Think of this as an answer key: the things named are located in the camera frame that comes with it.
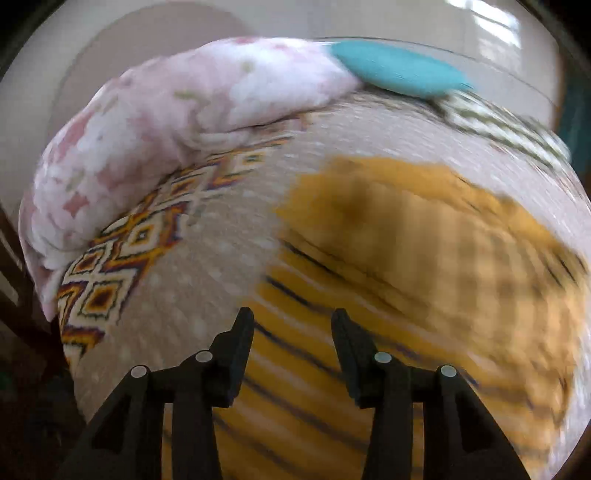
teal pillow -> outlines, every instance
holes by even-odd
[[[330,51],[364,82],[403,95],[432,98],[472,88],[451,65],[384,43],[346,40],[332,44]]]

yellow striped blanket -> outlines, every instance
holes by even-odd
[[[343,383],[337,307],[408,365],[456,365],[535,477],[569,400],[583,261],[511,199],[437,165],[338,158],[303,176],[278,214],[281,251],[244,302],[257,325],[242,389],[215,411],[226,477],[361,478],[373,411]]]

beige fabric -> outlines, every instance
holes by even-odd
[[[278,221],[271,209],[300,173],[318,171],[333,154],[447,164],[470,181],[513,197],[558,239],[591,257],[588,204],[526,158],[515,161],[483,138],[456,132],[416,103],[356,95],[317,113],[305,134],[278,149],[263,168],[223,197],[211,200],[186,240],[154,265],[117,327],[76,370],[76,395],[85,416],[92,416],[134,365],[177,365],[229,327],[241,299],[252,293],[274,256]],[[582,374],[576,381],[582,381]],[[569,423],[574,442],[585,424]],[[546,478],[569,453],[563,447]]]

striped cushion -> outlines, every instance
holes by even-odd
[[[435,100],[452,127],[481,135],[526,153],[552,169],[570,164],[570,151],[558,135],[531,117],[521,117],[473,92],[454,90]]]

white wall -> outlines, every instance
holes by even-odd
[[[466,0],[448,0],[462,5]],[[29,39],[0,82],[0,202],[15,219],[46,142],[51,106],[80,50],[103,28],[165,0],[67,0]],[[381,37],[462,69],[484,97],[551,124],[558,102],[556,43],[516,0],[488,0],[519,22],[520,48],[475,24],[472,11],[445,0],[205,0],[268,36]],[[497,55],[487,58],[485,42]],[[507,64],[510,57],[514,61]]]
[[[51,106],[68,67],[103,28],[165,0],[67,0],[29,39],[0,82],[0,202],[11,219],[47,143]],[[298,1],[206,0],[261,35],[309,37]]]

